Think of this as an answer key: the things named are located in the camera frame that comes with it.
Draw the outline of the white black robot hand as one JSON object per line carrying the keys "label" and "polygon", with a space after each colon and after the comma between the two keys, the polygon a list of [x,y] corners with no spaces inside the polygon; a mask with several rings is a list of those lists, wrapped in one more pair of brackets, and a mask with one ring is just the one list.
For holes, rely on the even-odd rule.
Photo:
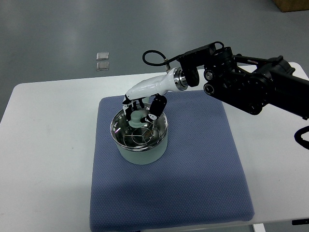
{"label": "white black robot hand", "polygon": [[157,120],[164,111],[167,99],[164,96],[168,91],[180,92],[187,89],[181,85],[182,70],[173,68],[167,74],[152,77],[139,82],[127,91],[123,100],[123,111],[127,121],[131,120],[131,114],[137,110],[136,103],[144,107],[143,99],[155,96],[149,113],[140,119],[141,122],[153,122]]}

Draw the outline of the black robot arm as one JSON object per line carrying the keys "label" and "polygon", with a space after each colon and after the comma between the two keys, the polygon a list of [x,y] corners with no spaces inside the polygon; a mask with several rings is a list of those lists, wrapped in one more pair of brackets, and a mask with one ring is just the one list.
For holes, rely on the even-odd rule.
{"label": "black robot arm", "polygon": [[262,59],[234,55],[230,47],[217,48],[213,42],[177,56],[186,82],[199,84],[197,68],[204,67],[204,91],[211,97],[251,115],[267,104],[307,120],[309,82],[295,77],[293,68],[282,56]]}

